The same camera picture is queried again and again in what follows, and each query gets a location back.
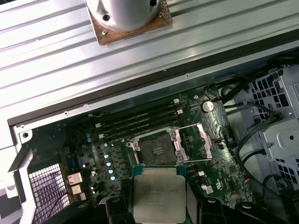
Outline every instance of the mounting hole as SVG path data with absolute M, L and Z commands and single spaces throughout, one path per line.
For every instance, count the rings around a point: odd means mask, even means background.
M 157 4 L 157 1 L 156 1 L 156 0 L 151 0 L 151 1 L 149 2 L 149 5 L 152 6 L 152 7 L 156 6 L 156 4 Z
M 27 138 L 29 134 L 27 132 L 23 133 L 23 138 Z
M 83 209 L 83 208 L 85 208 L 86 206 L 87 206 L 87 204 L 84 203 L 84 204 L 80 204 L 80 205 L 78 205 L 77 208 L 78 208 L 78 209 Z
M 119 198 L 115 198 L 115 199 L 112 200 L 112 203 L 118 203 L 118 202 L 120 202 Z
M 104 20 L 104 21 L 109 21 L 109 20 L 110 20 L 110 15 L 107 15 L 107 14 L 104 15 L 104 16 L 103 16 L 103 20 Z

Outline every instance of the aluminum panel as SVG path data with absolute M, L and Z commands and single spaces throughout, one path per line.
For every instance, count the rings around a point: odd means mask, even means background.
M 83 0 L 0 6 L 0 20 L 7 21 L 0 29 L 0 74 L 5 77 L 0 91 L 9 96 L 0 99 L 0 113 L 14 117 L 291 31 L 299 24 L 297 0 L 168 3 L 172 26 L 106 47 L 96 42 Z

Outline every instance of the red wire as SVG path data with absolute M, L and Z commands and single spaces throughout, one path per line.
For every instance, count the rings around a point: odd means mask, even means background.
M 52 214 L 52 212 L 53 212 L 55 206 L 57 205 L 57 203 L 58 203 L 58 202 L 60 201 L 60 199 L 63 198 L 65 195 L 71 195 L 71 196 L 74 198 L 74 195 L 71 194 L 71 193 L 69 193 L 69 192 L 66 192 L 66 193 L 64 193 L 63 195 L 61 195 L 61 196 L 55 201 L 53 207 L 51 208 L 51 210 L 50 210 L 50 212 L 49 212 L 49 215 L 48 215 L 48 218 L 50 218 L 50 216 L 51 216 L 51 214 Z

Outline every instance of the mesh grille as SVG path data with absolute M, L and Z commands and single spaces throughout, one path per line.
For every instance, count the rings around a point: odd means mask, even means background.
M 278 162 L 278 169 L 280 171 L 280 175 L 283 178 L 286 178 L 287 180 L 289 180 L 290 182 L 298 184 L 298 180 L 297 180 L 295 172 L 297 172 L 298 175 L 299 175 L 299 172 L 294 170 L 292 167 L 286 165 L 285 161 L 282 159 L 276 159 L 276 161 Z
M 290 105 L 284 89 L 281 88 L 279 84 L 279 76 L 276 73 L 252 82 L 250 89 L 256 104 L 272 110 L 288 107 Z M 258 112 L 262 120 L 269 117 L 267 112 L 263 112 L 260 109 Z
M 49 166 L 29 174 L 31 187 L 36 201 L 36 212 L 33 223 L 41 224 L 47 220 L 56 200 L 65 194 L 66 187 L 59 164 Z M 51 216 L 70 204 L 67 195 L 56 203 Z

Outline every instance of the black cable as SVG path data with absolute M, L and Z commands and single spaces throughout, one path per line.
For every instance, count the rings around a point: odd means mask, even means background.
M 247 103 L 247 105 L 254 106 L 254 107 L 256 107 L 256 108 L 258 108 L 258 109 L 260 109 L 260 110 L 262 110 L 264 112 L 267 112 L 270 116 L 274 116 L 274 115 L 277 114 L 276 111 L 268 109 L 268 108 L 266 108 L 264 106 L 261 106 L 259 104 L 255 104 L 255 103 L 252 103 L 252 102 L 246 102 L 246 103 Z M 234 107 L 240 107 L 240 106 L 245 106 L 245 105 L 246 104 L 244 104 L 244 103 L 237 103 L 237 104 L 233 104 L 233 105 L 224 106 L 224 109 L 229 109 L 229 108 L 234 108 Z
M 244 163 L 241 160 L 240 157 L 240 151 L 243 148 L 243 146 L 246 144 L 246 142 L 259 130 L 267 127 L 270 123 L 272 123 L 273 121 L 276 120 L 276 116 L 271 116 L 268 119 L 266 119 L 265 121 L 261 122 L 260 124 L 256 125 L 254 128 L 252 128 L 252 130 L 250 130 L 239 142 L 239 144 L 236 147 L 236 151 L 235 151 L 235 160 L 236 162 L 239 164 L 239 166 L 241 167 L 241 169 L 243 169 L 246 173 L 246 175 L 253 181 L 255 181 L 258 185 L 260 185 L 263 189 L 271 192 L 273 195 L 280 197 L 276 192 L 274 192 L 273 190 L 267 188 L 266 186 L 264 186 L 262 183 L 260 183 L 245 167 Z
M 270 174 L 270 175 L 266 176 L 265 179 L 263 180 L 263 185 L 267 187 L 267 184 L 272 177 L 278 178 L 278 179 L 284 181 L 289 189 L 295 191 L 293 185 L 287 179 L 285 179 L 282 176 L 277 175 L 277 174 Z
M 242 82 L 240 82 L 237 86 L 235 86 L 230 92 L 228 92 L 227 95 L 221 97 L 222 103 L 226 104 L 228 101 L 230 101 L 231 99 L 233 99 L 242 89 L 244 89 L 248 83 L 256 80 L 257 78 L 263 77 L 265 75 L 267 75 L 269 73 L 271 67 L 269 66 L 265 66 L 263 68 L 259 68 L 253 72 L 250 72 L 249 74 L 247 74 L 247 77 L 252 77 L 252 79 L 246 79 Z
M 263 77 L 268 74 L 268 71 L 271 69 L 282 69 L 282 65 L 294 65 L 299 64 L 299 48 L 294 49 L 292 51 L 286 52 L 283 55 L 278 55 L 266 63 L 266 65 L 261 65 L 259 68 L 257 68 L 254 71 L 249 71 L 245 73 L 237 74 L 236 77 L 228 79 L 227 77 L 231 74 L 223 75 L 220 78 L 217 78 L 216 81 L 219 81 L 219 79 L 225 79 L 224 81 L 218 82 L 216 85 L 218 88 L 222 88 L 234 83 L 240 83 L 240 79 L 243 77 L 247 77 L 251 79 L 249 82 L 256 80 L 257 78 Z
M 63 195 L 61 195 L 61 196 L 55 201 L 53 207 L 51 208 L 51 210 L 50 210 L 50 212 L 49 212 L 49 215 L 48 215 L 48 218 L 51 217 L 51 214 L 52 214 L 54 208 L 56 207 L 57 203 L 58 203 L 58 202 L 60 201 L 60 199 L 63 198 L 65 195 L 71 195 L 71 196 L 74 198 L 74 195 L 71 194 L 71 193 L 69 193 L 69 192 L 66 192 L 66 193 L 64 193 Z
M 273 115 L 276 115 L 276 114 L 277 114 L 276 111 L 273 111 L 273 110 L 271 110 L 271 109 L 268 109 L 268 108 L 266 108 L 266 107 L 264 107 L 264 106 L 261 106 L 261 105 L 259 105 L 259 104 L 255 104 L 255 103 L 252 103 L 252 102 L 247 102 L 247 104 L 248 104 L 248 105 L 255 106 L 257 109 L 260 109 L 260 110 L 262 110 L 262 111 L 264 111 L 264 112 L 267 112 L 270 116 L 273 116 Z
M 235 108 L 239 106 L 244 106 L 244 103 L 237 103 L 237 104 L 232 104 L 232 105 L 226 105 L 224 106 L 225 109 L 230 109 L 230 108 Z
M 266 155 L 266 152 L 264 149 L 259 149 L 259 150 L 256 150 L 256 151 L 253 151 L 252 153 L 249 153 L 245 159 L 243 159 L 243 163 L 246 163 L 246 161 L 251 157 L 251 156 L 254 156 L 254 155 L 257 155 L 257 154 L 262 154 L 262 155 Z

